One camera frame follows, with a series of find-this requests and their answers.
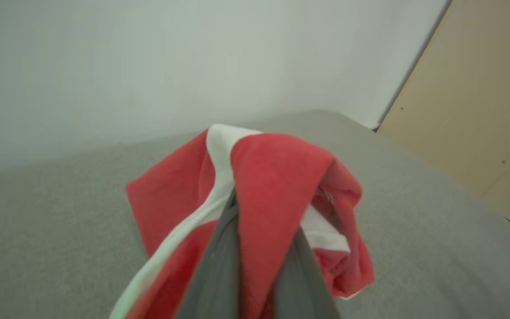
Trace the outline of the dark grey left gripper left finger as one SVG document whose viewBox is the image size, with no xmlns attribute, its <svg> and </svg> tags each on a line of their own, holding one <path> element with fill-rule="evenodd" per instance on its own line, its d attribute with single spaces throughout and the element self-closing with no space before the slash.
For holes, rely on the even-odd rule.
<svg viewBox="0 0 510 319">
<path fill-rule="evenodd" d="M 237 319 L 240 314 L 239 204 L 233 189 L 175 317 Z"/>
</svg>

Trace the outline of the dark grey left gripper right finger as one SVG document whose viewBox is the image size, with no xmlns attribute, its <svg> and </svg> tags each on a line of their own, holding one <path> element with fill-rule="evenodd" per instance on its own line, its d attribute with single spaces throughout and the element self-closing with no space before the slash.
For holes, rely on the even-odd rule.
<svg viewBox="0 0 510 319">
<path fill-rule="evenodd" d="M 276 319 L 340 317 L 309 243 L 299 228 L 273 286 Z"/>
</svg>

